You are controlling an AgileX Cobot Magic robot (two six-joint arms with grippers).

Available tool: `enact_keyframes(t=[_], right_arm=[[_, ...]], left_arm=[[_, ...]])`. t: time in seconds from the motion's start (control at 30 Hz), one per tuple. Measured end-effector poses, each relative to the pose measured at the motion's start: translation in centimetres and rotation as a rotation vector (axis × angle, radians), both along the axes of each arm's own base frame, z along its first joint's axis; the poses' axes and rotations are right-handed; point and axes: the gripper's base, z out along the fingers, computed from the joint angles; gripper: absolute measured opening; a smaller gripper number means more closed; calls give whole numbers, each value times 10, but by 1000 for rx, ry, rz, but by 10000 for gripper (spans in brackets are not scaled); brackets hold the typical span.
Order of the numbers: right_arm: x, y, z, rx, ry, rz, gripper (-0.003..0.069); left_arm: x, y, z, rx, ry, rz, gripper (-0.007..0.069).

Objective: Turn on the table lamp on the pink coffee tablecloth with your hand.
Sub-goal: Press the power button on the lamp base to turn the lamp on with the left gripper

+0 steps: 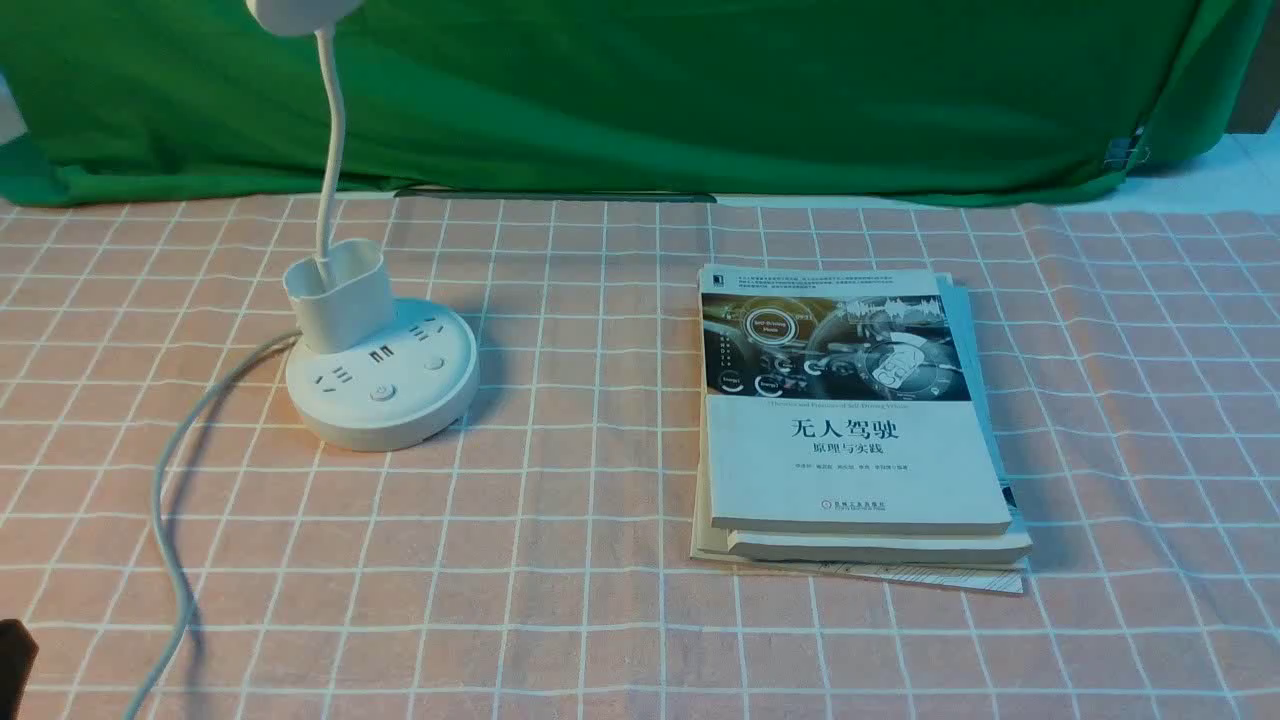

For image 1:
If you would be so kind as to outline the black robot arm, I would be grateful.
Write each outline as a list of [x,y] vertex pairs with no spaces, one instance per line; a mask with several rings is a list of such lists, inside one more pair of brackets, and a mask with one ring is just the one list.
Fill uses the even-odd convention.
[[38,644],[17,619],[1,620],[1,697],[4,703],[17,702],[29,680]]

